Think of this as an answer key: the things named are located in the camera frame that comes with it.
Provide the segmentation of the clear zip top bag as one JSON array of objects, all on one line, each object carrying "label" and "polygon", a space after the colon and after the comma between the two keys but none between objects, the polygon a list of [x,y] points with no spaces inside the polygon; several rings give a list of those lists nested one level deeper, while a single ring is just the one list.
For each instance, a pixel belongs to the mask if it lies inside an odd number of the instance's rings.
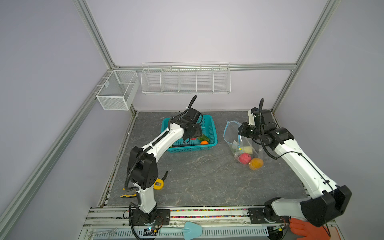
[{"label": "clear zip top bag", "polygon": [[264,150],[252,139],[239,135],[240,126],[241,124],[237,121],[227,121],[223,138],[235,160],[242,165],[247,165],[253,171],[258,170],[264,165]]}]

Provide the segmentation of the pink dragon fruit toy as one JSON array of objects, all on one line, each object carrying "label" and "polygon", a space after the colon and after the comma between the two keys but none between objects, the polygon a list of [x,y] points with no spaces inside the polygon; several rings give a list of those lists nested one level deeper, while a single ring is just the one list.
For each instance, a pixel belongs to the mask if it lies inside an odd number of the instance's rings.
[{"label": "pink dragon fruit toy", "polygon": [[249,164],[249,162],[252,160],[252,157],[251,155],[249,155],[248,153],[242,153],[239,155],[238,157],[238,161],[243,164],[243,165],[247,165]]}]

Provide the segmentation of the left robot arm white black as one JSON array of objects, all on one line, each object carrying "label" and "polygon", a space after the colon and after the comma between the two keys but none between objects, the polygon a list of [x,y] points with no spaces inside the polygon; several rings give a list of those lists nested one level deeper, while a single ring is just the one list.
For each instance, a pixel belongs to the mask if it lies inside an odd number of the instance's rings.
[{"label": "left robot arm white black", "polygon": [[196,99],[197,96],[194,96],[185,111],[170,118],[167,128],[153,141],[143,147],[133,147],[130,152],[123,190],[136,191],[138,198],[136,208],[139,217],[146,224],[153,223],[156,218],[154,184],[159,176],[158,161],[161,156],[177,140],[182,139],[184,143],[189,143],[191,139],[201,137],[203,133],[201,124],[198,123],[201,113],[192,108]]}]

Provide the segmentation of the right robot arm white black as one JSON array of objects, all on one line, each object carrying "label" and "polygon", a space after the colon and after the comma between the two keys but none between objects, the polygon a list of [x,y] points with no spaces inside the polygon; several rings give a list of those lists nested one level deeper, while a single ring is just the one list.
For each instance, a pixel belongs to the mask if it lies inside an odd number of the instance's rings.
[{"label": "right robot arm white black", "polygon": [[291,217],[321,227],[343,215],[352,197],[351,190],[321,171],[286,128],[278,127],[264,115],[263,105],[261,99],[258,107],[249,110],[249,121],[239,127],[239,135],[259,144],[270,158],[284,160],[308,192],[305,199],[276,197],[265,202],[264,219],[274,223],[280,217]]}]

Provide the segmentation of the orange gloved hand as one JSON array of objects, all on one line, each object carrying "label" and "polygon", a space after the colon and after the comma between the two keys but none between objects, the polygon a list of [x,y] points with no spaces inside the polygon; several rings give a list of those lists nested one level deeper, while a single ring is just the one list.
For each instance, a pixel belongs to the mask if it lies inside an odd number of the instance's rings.
[{"label": "orange gloved hand", "polygon": [[309,222],[292,218],[290,230],[293,234],[301,236],[298,240],[330,240],[329,232],[324,227],[315,227]]}]

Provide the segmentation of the teal plastic basket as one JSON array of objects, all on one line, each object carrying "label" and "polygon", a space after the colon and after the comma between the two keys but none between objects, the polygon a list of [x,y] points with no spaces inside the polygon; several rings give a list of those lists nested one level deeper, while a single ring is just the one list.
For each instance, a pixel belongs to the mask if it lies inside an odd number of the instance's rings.
[{"label": "teal plastic basket", "polygon": [[218,143],[218,136],[216,132],[216,126],[213,121],[212,116],[203,115],[199,117],[198,123],[201,125],[204,141],[208,141],[208,145],[201,145],[201,141],[196,139],[194,141],[189,141],[188,143],[183,143],[183,139],[177,140],[173,145],[168,148],[170,153],[182,153],[182,152],[196,152],[210,150],[212,147],[216,146]]}]

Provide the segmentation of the yellow tape measure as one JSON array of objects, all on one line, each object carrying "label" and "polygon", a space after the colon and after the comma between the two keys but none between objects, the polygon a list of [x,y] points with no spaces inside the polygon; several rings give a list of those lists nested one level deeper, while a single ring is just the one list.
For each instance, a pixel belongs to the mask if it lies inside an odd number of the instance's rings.
[{"label": "yellow tape measure", "polygon": [[168,176],[168,173],[169,173],[169,172],[166,171],[165,175],[164,175],[162,178],[157,179],[157,180],[155,181],[155,183],[154,183],[154,190],[160,191],[160,190],[162,190],[162,189],[164,188],[164,186],[165,186],[165,180],[166,180],[166,178],[167,178],[167,176]]}]

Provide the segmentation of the teal silicone spatula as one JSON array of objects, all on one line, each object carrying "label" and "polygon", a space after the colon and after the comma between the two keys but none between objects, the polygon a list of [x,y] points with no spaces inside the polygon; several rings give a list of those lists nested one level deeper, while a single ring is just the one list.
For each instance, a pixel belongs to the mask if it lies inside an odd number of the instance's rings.
[{"label": "teal silicone spatula", "polygon": [[186,222],[182,228],[162,227],[159,234],[167,236],[182,234],[185,240],[193,240],[203,234],[203,228],[198,224]]}]

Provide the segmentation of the silver wrench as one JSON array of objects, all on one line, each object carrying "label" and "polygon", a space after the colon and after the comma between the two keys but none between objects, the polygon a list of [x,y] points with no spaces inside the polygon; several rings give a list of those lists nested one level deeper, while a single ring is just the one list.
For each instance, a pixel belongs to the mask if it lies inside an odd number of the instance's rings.
[{"label": "silver wrench", "polygon": [[118,228],[113,228],[113,229],[109,229],[109,230],[104,230],[104,231],[90,231],[89,233],[87,233],[87,236],[88,236],[88,239],[91,240],[92,238],[94,238],[95,236],[99,236],[99,235],[113,235],[115,233],[118,232]]}]

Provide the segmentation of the white mesh wall box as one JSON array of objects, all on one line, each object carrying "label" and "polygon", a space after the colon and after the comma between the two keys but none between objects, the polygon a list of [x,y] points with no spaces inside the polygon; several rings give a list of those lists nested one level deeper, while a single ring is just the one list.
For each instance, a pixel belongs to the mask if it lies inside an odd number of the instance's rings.
[{"label": "white mesh wall box", "polygon": [[136,71],[112,70],[98,91],[97,99],[104,110],[129,111],[139,86]]}]

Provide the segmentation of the yellow handled pliers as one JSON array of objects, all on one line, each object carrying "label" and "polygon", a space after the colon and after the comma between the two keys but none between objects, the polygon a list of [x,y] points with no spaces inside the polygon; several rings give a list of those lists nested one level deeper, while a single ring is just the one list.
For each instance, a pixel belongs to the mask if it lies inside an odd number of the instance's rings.
[{"label": "yellow handled pliers", "polygon": [[123,195],[120,195],[121,198],[136,198],[137,197],[137,192],[138,192],[138,188],[137,187],[131,187],[131,188],[128,188],[126,191],[126,193],[124,193]]}]

